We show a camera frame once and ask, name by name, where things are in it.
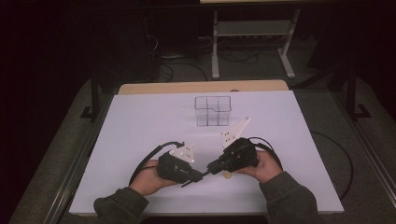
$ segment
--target sleeve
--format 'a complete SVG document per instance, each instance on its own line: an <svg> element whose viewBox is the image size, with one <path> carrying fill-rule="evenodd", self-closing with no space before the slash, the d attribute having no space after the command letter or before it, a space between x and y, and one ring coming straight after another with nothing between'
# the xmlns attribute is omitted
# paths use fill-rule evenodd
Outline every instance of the sleeve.
<svg viewBox="0 0 396 224"><path fill-rule="evenodd" d="M260 184L260 188L267 200L272 224L323 223L318 215L314 194L287 172L277 175L265 184Z"/></svg>
<svg viewBox="0 0 396 224"><path fill-rule="evenodd" d="M149 201L133 189L118 189L116 193L96 199L93 203L98 215L96 223L137 223L148 204Z"/></svg>

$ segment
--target dark background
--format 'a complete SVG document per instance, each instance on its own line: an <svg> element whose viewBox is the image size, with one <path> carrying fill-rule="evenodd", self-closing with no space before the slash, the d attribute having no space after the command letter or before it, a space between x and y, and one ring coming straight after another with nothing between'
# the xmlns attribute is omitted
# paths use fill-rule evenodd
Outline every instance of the dark background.
<svg viewBox="0 0 396 224"><path fill-rule="evenodd" d="M148 24L165 46L181 46L192 53L196 37L211 32L208 11L157 13L156 22L147 24L145 13L82 10L105 3L0 3L1 223L9 221L74 97L93 71L105 91L125 82L150 82L156 76L156 63L144 37ZM105 7L134 4L111 1ZM354 55L358 76L373 87L396 119L393 8L386 2L365 1L311 7L302 11L295 37L320 37L310 64L316 68Z"/></svg>

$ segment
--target hand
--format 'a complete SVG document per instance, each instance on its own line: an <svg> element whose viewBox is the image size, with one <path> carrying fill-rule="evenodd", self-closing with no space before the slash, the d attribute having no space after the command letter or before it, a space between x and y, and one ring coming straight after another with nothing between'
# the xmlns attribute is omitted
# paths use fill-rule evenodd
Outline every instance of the hand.
<svg viewBox="0 0 396 224"><path fill-rule="evenodd" d="M158 161L148 161L144 167L157 165ZM160 178L157 174L157 169L152 167L140 171L129 188L134 189L143 196L147 196L157 192L159 189L175 184L177 184L177 182Z"/></svg>
<svg viewBox="0 0 396 224"><path fill-rule="evenodd" d="M257 167L245 167L238 170L237 173L251 175L264 184L283 172L274 158L266 151L257 151L257 160L259 160Z"/></svg>

